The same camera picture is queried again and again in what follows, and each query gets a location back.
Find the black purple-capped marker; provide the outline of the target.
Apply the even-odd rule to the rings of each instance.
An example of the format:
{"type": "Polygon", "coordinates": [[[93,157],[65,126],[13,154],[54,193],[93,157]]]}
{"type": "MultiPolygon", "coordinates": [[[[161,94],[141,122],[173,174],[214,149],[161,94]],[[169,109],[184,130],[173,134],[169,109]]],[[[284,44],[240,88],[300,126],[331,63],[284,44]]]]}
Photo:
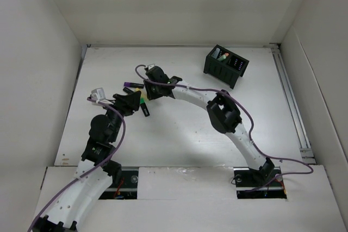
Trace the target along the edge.
{"type": "Polygon", "coordinates": [[[140,89],[144,88],[144,84],[140,84],[140,83],[124,82],[123,85],[124,87],[140,88],[140,89]]]}

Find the yellow pastel highlighter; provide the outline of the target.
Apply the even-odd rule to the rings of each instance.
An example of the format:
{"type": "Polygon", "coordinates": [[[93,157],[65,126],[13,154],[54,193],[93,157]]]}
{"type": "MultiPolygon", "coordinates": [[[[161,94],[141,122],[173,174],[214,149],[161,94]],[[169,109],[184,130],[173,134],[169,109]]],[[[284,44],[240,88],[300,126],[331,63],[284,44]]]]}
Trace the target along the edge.
{"type": "Polygon", "coordinates": [[[147,95],[144,94],[144,93],[141,94],[141,98],[142,98],[144,101],[147,101],[147,100],[148,100],[148,99],[147,99],[147,95]]]}

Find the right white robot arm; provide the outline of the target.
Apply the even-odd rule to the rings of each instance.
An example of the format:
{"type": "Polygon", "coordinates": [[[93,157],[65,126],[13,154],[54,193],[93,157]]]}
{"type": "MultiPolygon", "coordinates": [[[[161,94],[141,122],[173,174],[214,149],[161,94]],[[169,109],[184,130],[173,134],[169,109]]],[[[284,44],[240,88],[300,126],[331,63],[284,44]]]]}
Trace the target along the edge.
{"type": "Polygon", "coordinates": [[[208,113],[212,127],[225,134],[242,154],[251,172],[254,186],[264,185],[271,179],[273,162],[256,149],[242,123],[240,110],[226,91],[197,90],[180,77],[169,78],[155,64],[145,66],[145,74],[147,99],[170,97],[202,108],[208,113]]]}

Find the green pastel highlighter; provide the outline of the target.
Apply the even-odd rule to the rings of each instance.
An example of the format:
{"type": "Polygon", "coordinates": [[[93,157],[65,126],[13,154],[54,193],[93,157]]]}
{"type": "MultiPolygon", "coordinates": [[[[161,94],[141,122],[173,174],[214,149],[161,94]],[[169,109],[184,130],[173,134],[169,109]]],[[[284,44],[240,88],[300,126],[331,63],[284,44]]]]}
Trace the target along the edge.
{"type": "Polygon", "coordinates": [[[218,58],[218,61],[224,61],[225,59],[227,59],[228,57],[222,55],[218,58]]]}

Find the black two-compartment organizer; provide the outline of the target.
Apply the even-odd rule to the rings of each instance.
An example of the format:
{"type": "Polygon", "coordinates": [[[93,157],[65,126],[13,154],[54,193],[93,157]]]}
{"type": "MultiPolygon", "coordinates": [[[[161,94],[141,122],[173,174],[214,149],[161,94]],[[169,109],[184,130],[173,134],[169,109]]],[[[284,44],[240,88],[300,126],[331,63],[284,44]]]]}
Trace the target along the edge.
{"type": "Polygon", "coordinates": [[[248,64],[249,61],[247,59],[220,45],[216,45],[206,56],[203,73],[215,77],[216,79],[227,84],[231,89],[234,89],[237,80],[243,77],[248,64]],[[220,49],[220,56],[226,52],[229,53],[228,58],[224,61],[218,61],[218,58],[212,58],[211,54],[216,48],[220,49]]]}

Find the blue pastel highlighter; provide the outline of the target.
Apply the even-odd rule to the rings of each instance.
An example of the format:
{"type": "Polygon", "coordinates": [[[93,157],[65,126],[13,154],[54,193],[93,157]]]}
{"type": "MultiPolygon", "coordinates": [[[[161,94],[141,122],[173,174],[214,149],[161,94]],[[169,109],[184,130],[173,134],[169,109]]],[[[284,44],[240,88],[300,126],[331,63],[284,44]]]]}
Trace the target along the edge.
{"type": "Polygon", "coordinates": [[[211,54],[212,58],[217,59],[220,56],[220,49],[216,48],[215,51],[211,54]]]}

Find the yellow-capped black marker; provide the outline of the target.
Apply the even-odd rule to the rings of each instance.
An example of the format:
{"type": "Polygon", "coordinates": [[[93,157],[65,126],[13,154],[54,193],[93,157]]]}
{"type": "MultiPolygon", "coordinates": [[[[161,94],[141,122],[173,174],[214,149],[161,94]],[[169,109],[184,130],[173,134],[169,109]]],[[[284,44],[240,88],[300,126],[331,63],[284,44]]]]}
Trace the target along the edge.
{"type": "Polygon", "coordinates": [[[130,88],[128,88],[128,87],[124,87],[124,88],[123,88],[123,91],[124,91],[126,94],[131,94],[131,93],[134,93],[134,92],[137,92],[137,91],[140,91],[140,92],[141,92],[141,89],[138,89],[138,88],[130,89],[130,88]]]}

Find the aluminium side rail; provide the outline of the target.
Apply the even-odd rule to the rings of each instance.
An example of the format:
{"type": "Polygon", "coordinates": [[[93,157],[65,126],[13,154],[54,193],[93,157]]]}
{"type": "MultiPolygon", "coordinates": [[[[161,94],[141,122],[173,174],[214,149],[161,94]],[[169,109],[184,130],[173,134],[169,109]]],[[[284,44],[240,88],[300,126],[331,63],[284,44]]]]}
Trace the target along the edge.
{"type": "Polygon", "coordinates": [[[288,74],[281,56],[279,45],[270,45],[271,53],[278,71],[279,79],[282,84],[283,92],[285,94],[291,117],[293,119],[294,127],[299,140],[299,150],[302,160],[309,165],[316,165],[316,159],[313,154],[303,120],[297,105],[288,74]]]}

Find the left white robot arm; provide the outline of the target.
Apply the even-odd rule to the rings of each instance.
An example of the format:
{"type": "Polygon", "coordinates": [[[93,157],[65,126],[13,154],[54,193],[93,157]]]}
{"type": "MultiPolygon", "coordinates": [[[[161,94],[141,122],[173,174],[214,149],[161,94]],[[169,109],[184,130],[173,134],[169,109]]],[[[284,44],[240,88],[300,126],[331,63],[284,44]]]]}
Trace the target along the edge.
{"type": "Polygon", "coordinates": [[[119,147],[113,143],[122,144],[125,117],[139,110],[141,92],[114,94],[112,100],[107,100],[99,88],[87,100],[101,106],[105,114],[91,120],[89,139],[73,179],[42,208],[29,231],[79,231],[102,193],[121,182],[121,164],[112,161],[119,147]]]}

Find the black green-capped highlighter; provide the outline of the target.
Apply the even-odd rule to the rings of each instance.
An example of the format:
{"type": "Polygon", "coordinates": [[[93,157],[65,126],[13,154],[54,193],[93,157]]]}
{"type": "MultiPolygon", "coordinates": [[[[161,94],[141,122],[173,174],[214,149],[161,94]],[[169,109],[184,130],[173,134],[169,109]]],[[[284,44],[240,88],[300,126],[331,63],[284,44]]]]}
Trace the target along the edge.
{"type": "Polygon", "coordinates": [[[145,117],[149,117],[150,113],[143,98],[140,98],[140,107],[145,117]]]}

